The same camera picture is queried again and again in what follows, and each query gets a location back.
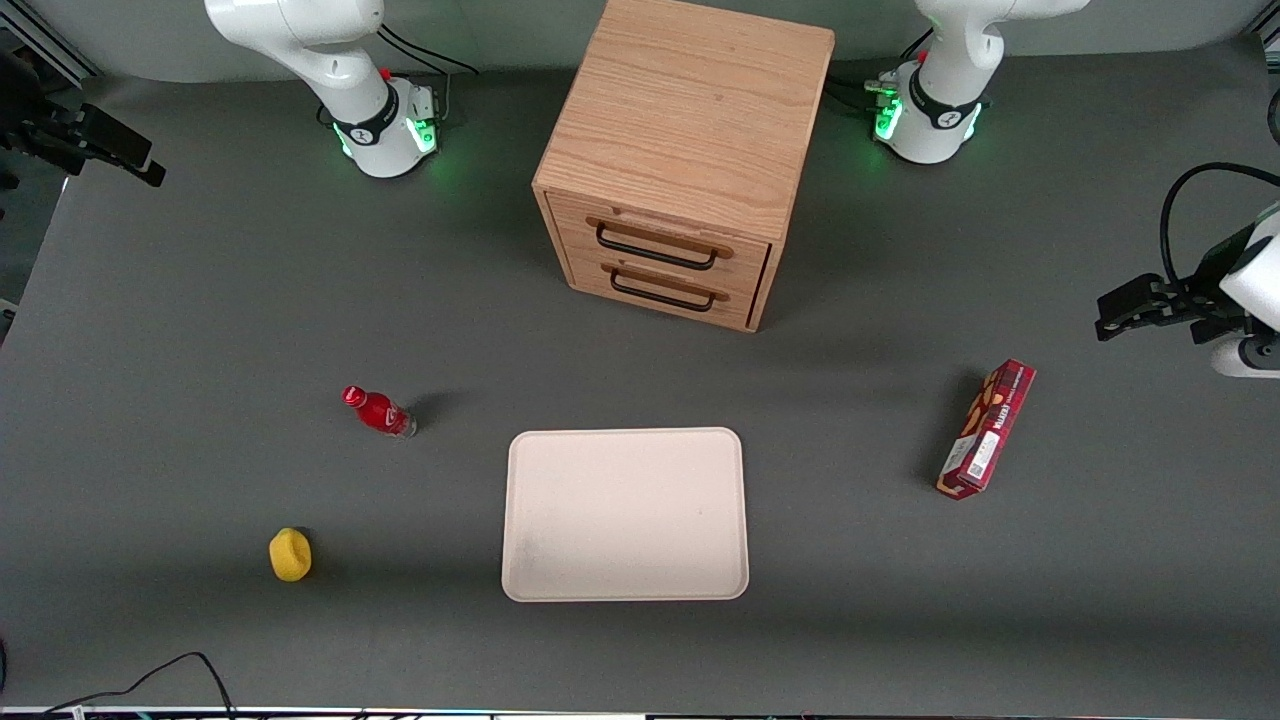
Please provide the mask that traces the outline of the right gripper body dark grey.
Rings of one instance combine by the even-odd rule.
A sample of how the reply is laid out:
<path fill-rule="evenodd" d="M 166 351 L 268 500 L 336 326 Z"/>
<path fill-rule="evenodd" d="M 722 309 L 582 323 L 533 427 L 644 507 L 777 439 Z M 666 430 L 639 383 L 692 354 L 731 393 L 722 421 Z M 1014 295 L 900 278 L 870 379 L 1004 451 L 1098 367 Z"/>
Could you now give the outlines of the right gripper body dark grey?
<path fill-rule="evenodd" d="M 76 114 L 45 97 L 35 69 L 18 56 L 1 58 L 1 145 L 78 176 L 83 156 L 73 137 Z"/>

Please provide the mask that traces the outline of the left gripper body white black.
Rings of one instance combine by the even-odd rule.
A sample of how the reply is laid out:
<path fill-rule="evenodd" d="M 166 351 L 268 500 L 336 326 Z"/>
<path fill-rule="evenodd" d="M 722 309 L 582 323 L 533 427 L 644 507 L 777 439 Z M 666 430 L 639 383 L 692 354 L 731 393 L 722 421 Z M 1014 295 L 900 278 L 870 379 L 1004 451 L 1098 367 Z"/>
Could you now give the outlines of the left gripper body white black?
<path fill-rule="evenodd" d="M 1235 378 L 1279 377 L 1276 290 L 1248 290 L 1244 304 L 1222 295 L 1208 299 L 1189 293 L 1193 307 L 1206 313 L 1190 325 L 1194 345 L 1210 350 L 1210 364 L 1219 374 Z"/>

